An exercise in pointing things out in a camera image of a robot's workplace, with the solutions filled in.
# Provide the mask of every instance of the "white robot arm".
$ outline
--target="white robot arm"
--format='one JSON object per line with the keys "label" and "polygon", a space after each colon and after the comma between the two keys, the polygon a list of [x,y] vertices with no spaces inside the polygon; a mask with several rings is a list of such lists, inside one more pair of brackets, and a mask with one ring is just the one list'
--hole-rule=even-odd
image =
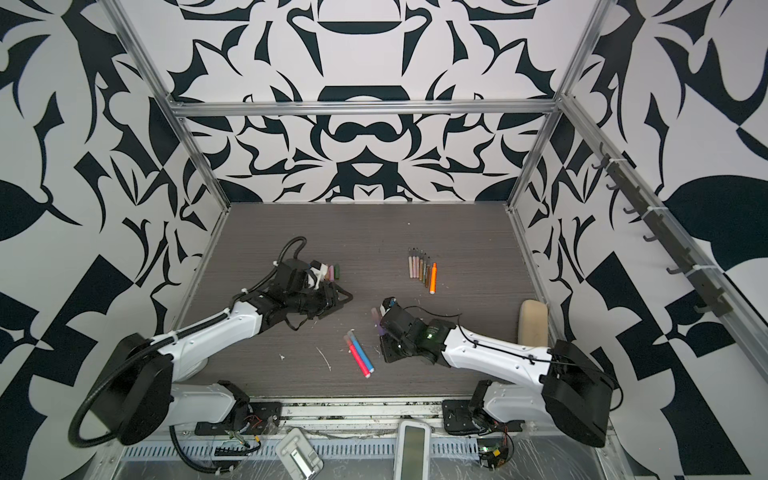
{"label": "white robot arm", "polygon": [[[288,249],[299,242],[293,258],[283,260]],[[236,386],[228,382],[212,386],[175,382],[199,372],[209,356],[233,343],[282,322],[298,330],[308,319],[323,318],[352,300],[349,292],[324,279],[327,265],[298,259],[304,245],[304,237],[288,242],[272,271],[256,285],[243,289],[221,312],[150,339],[138,334],[122,339],[74,414],[68,430],[70,443],[84,448],[116,438],[132,445],[161,426],[187,422],[229,419],[232,429],[239,429],[247,414],[248,397]],[[340,300],[340,294],[346,298]],[[288,313],[300,313],[306,319],[293,326]],[[95,439],[80,437],[88,410],[107,426],[108,434]]]}
{"label": "white robot arm", "polygon": [[[512,384],[478,384],[465,415],[472,419],[475,433],[503,428],[513,420],[546,421],[585,445],[604,446],[616,382],[578,347],[562,341],[552,348],[517,345],[470,332],[458,321],[433,319],[426,324],[408,308],[392,297],[382,303],[379,325],[385,334],[379,338],[386,362],[421,356]],[[445,427],[455,435],[472,433]]]}

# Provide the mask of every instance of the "marker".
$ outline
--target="marker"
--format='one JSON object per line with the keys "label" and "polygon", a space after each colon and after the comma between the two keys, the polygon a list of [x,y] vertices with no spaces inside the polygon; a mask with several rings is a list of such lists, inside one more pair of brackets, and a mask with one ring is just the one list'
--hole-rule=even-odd
{"label": "marker", "polygon": [[424,288],[429,288],[429,279],[432,278],[432,267],[429,266],[429,257],[427,257],[426,263],[424,263]]}
{"label": "marker", "polygon": [[432,279],[429,281],[429,293],[435,294],[435,288],[437,287],[437,262],[432,264]]}
{"label": "marker", "polygon": [[368,367],[366,367],[366,364],[362,362],[362,359],[360,358],[360,355],[358,355],[357,350],[355,350],[355,346],[352,344],[352,340],[349,339],[349,335],[344,336],[344,341],[346,342],[346,345],[349,347],[349,351],[352,353],[352,356],[355,357],[355,361],[357,362],[357,366],[360,367],[360,371],[366,378],[371,377],[371,372],[368,370]]}
{"label": "marker", "polygon": [[350,330],[346,333],[349,335],[349,339],[352,340],[352,344],[357,349],[358,355],[360,355],[360,358],[362,359],[362,362],[366,364],[366,367],[368,368],[368,371],[373,373],[373,365],[371,364],[371,361],[368,360],[368,356],[366,356],[366,353],[363,352],[362,347],[360,346],[359,342],[357,341],[357,338],[355,338],[355,333]]}

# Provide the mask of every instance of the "aluminum frame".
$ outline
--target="aluminum frame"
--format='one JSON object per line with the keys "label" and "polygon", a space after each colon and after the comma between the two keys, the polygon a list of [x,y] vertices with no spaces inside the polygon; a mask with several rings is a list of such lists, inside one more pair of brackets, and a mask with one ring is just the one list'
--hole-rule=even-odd
{"label": "aluminum frame", "polygon": [[554,95],[555,99],[560,98],[563,94],[570,94],[571,90],[573,90],[574,85],[576,85],[576,82],[581,77],[581,72],[584,70],[587,59],[592,55],[595,45],[598,44],[608,12],[616,3],[617,0],[598,0],[594,4],[589,22],[584,29],[584,33],[581,34],[581,38],[579,38],[578,47],[574,51],[571,62],[565,69],[563,81]]}
{"label": "aluminum frame", "polygon": [[534,170],[536,170],[536,166],[538,165],[538,162],[544,153],[544,149],[546,148],[547,143],[552,138],[554,129],[558,126],[558,122],[560,121],[561,116],[562,111],[560,110],[556,110],[553,113],[547,114],[547,117],[544,120],[544,124],[541,126],[541,129],[536,135],[536,140],[533,143],[533,147],[531,147],[531,150],[528,152],[528,156],[523,161],[523,169],[520,172],[520,176],[515,181],[515,185],[512,187],[512,191],[509,193],[507,205],[510,208],[515,208],[520,195],[522,195],[523,190],[525,190],[525,186],[528,185],[529,181],[531,181],[531,176],[533,175]]}
{"label": "aluminum frame", "polygon": [[518,215],[517,210],[510,208],[507,208],[507,215],[509,215],[509,220],[512,223],[512,231],[515,234],[515,239],[520,246],[523,263],[525,263],[525,267],[528,269],[528,275],[531,277],[533,290],[536,293],[536,299],[547,306],[547,329],[549,345],[552,346],[557,340],[565,340],[565,335],[558,328],[558,325],[564,325],[564,319],[558,316],[557,320],[559,320],[559,323],[555,322],[557,313],[556,310],[551,308],[551,303],[547,298],[547,290],[546,287],[544,287],[544,281],[541,279],[541,275],[538,272],[538,265],[533,258],[532,250],[528,246],[528,239],[525,238],[525,227],[520,219],[520,215]]}
{"label": "aluminum frame", "polygon": [[123,5],[121,5],[119,0],[98,0],[98,3],[104,9],[107,19],[114,27],[115,34],[118,36],[120,43],[123,44],[123,47],[125,47],[125,51],[133,58],[136,69],[139,70],[141,78],[149,87],[150,93],[152,93],[154,100],[163,112],[163,116],[165,116],[170,128],[184,145],[184,148],[186,148],[192,163],[203,177],[206,187],[208,187],[208,190],[223,210],[229,208],[230,201],[216,179],[214,172],[210,169],[208,160],[203,156],[203,153],[197,146],[197,142],[192,137],[192,133],[184,125],[184,122],[171,110],[163,81],[157,74],[157,69],[152,64],[149,53],[144,44],[141,43],[136,29],[123,9]]}
{"label": "aluminum frame", "polygon": [[189,288],[184,294],[184,302],[181,304],[179,314],[176,315],[174,321],[171,322],[169,331],[176,330],[183,325],[184,317],[187,315],[187,311],[189,310],[190,305],[192,305],[194,294],[197,292],[197,288],[200,286],[205,268],[208,265],[208,261],[210,260],[211,256],[214,254],[216,244],[219,242],[219,237],[221,236],[221,232],[224,229],[224,224],[227,222],[227,217],[229,215],[230,209],[227,208],[226,210],[222,210],[219,218],[216,220],[216,225],[214,225],[213,230],[210,232],[210,237],[208,238],[208,245],[205,246],[203,257],[200,258],[200,263],[197,264],[197,268],[194,271],[194,275],[190,281]]}
{"label": "aluminum frame", "polygon": [[584,138],[598,160],[607,154],[610,158],[624,158],[616,145],[595,124],[581,104],[570,94],[563,94],[555,102],[558,108],[573,124],[576,131]]}
{"label": "aluminum frame", "polygon": [[549,113],[554,100],[411,100],[411,101],[286,101],[286,102],[178,102],[170,109],[178,117],[245,115],[361,115],[361,114],[473,114]]}

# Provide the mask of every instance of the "patterned wallpaper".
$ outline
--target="patterned wallpaper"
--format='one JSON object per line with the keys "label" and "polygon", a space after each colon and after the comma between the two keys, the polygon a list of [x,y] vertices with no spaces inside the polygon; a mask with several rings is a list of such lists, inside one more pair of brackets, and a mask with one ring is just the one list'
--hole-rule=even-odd
{"label": "patterned wallpaper", "polygon": [[220,208],[94,0],[3,2],[0,52],[2,477],[77,478],[72,414],[179,313]]}
{"label": "patterned wallpaper", "polygon": [[506,200],[542,114],[193,118],[232,201]]}
{"label": "patterned wallpaper", "polygon": [[768,4],[654,5],[618,2],[576,98],[768,316]]}
{"label": "patterned wallpaper", "polygon": [[[619,0],[575,89],[764,316],[764,2]],[[518,205],[566,338],[615,372],[637,478],[763,478],[768,385],[563,120]],[[614,394],[614,404],[620,394]]]}
{"label": "patterned wallpaper", "polygon": [[595,0],[124,0],[185,101],[551,98]]}

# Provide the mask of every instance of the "sponge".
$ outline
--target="sponge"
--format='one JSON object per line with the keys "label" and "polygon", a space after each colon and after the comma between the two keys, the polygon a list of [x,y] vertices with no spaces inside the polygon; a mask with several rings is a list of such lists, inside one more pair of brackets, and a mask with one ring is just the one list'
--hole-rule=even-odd
{"label": "sponge", "polygon": [[548,346],[548,309],[537,300],[526,300],[520,305],[518,343],[526,346]]}

